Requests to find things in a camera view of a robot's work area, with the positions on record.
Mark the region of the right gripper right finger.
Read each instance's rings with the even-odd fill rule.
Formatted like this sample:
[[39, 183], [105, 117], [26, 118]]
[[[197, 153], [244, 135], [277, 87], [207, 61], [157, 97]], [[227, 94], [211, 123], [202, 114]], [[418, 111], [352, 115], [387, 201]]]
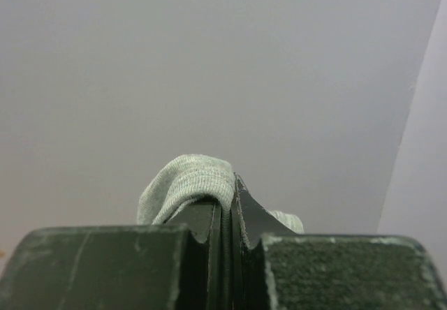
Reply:
[[299, 234], [235, 180], [235, 309], [445, 309], [426, 249], [397, 235]]

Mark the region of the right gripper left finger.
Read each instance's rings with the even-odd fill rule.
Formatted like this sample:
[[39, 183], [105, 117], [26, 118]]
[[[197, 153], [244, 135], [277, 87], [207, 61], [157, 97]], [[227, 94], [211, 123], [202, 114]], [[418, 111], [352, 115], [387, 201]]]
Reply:
[[221, 208], [195, 202], [158, 226], [41, 228], [1, 276], [2, 309], [217, 309]]

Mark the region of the grey tank top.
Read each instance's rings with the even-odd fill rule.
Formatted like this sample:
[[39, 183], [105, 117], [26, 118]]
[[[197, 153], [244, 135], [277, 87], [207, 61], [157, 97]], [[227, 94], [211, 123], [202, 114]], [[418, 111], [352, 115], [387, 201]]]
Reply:
[[142, 192], [137, 224], [162, 224], [209, 196], [221, 205], [223, 234], [228, 236], [234, 194], [235, 174], [229, 162], [202, 154], [181, 155], [165, 165]]

